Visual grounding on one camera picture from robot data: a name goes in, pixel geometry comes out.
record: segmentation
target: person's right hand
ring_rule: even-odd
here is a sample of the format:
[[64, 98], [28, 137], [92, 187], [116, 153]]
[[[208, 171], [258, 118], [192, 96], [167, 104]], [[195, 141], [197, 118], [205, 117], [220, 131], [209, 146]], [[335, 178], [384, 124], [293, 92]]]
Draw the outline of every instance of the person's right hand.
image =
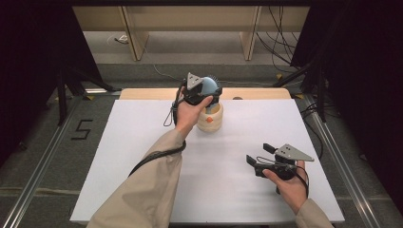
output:
[[[304, 161], [297, 161], [297, 166], [305, 169]], [[305, 171], [297, 168], [297, 173], [306, 181]], [[291, 207], [295, 214], [298, 213], [299, 208], [307, 200], [305, 185], [297, 177], [290, 180], [282, 180], [276, 173], [269, 169], [263, 170], [264, 176], [276, 184], [281, 196], [285, 202]]]

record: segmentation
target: person's left hand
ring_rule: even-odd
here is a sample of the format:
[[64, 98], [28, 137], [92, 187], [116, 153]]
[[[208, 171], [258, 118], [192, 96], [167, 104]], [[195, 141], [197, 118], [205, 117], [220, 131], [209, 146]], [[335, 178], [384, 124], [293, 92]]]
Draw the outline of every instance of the person's left hand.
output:
[[186, 139], [193, 126], [198, 122], [202, 110], [212, 101], [213, 96], [209, 96], [204, 98], [198, 105], [191, 105], [187, 102], [179, 104], [175, 128], [181, 132], [183, 139]]

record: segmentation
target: hand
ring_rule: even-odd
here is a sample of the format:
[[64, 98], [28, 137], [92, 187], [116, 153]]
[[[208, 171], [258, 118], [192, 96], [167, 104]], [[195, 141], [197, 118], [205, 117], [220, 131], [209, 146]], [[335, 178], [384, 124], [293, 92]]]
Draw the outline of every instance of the hand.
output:
[[179, 130], [186, 139], [193, 126], [198, 122], [202, 110], [213, 101], [213, 96], [204, 98], [198, 105], [190, 105], [182, 102], [178, 106], [177, 124], [175, 128]]
[[[297, 166], [305, 169], [305, 162], [297, 161]], [[305, 171], [301, 168], [297, 168], [297, 173], [306, 181]], [[307, 199], [305, 185], [301, 180], [297, 177], [293, 177], [290, 180], [282, 180], [276, 173], [268, 169], [264, 169], [263, 174], [276, 184], [285, 202], [291, 207], [294, 214], [297, 214], [299, 208]]]

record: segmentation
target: black strap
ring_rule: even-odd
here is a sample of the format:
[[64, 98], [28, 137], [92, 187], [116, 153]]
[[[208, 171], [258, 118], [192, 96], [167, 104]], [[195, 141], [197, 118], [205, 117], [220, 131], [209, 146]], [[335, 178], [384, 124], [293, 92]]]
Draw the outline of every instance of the black strap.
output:
[[131, 170], [130, 174], [128, 175], [129, 177], [136, 172], [136, 170], [138, 170], [140, 167], [142, 167], [144, 164], [146, 164], [147, 162], [151, 162], [153, 160], [156, 160], [158, 158], [164, 157], [164, 156], [168, 156], [168, 155], [173, 155], [176, 153], [179, 153], [181, 151], [183, 151], [186, 148], [186, 141], [183, 141], [183, 144], [181, 147], [176, 148], [176, 149], [171, 149], [171, 150], [166, 150], [166, 151], [156, 151], [150, 155], [148, 155], [147, 157], [145, 157], [143, 160], [141, 160], [134, 168], [133, 170]]

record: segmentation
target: white table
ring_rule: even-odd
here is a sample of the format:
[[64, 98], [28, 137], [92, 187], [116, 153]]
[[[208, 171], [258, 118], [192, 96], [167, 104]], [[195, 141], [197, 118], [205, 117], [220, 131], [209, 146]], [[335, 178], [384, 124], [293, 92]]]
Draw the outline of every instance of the white table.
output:
[[[163, 121], [172, 101], [116, 101], [88, 172], [71, 221], [87, 223], [127, 178], [147, 149], [168, 129]], [[172, 223], [274, 224], [293, 222], [294, 214], [276, 186], [255, 177], [246, 155], [274, 156], [263, 143], [289, 143], [315, 158], [307, 162], [310, 198], [331, 222], [344, 217], [326, 179], [294, 100], [221, 100], [219, 131], [197, 127], [187, 137]]]

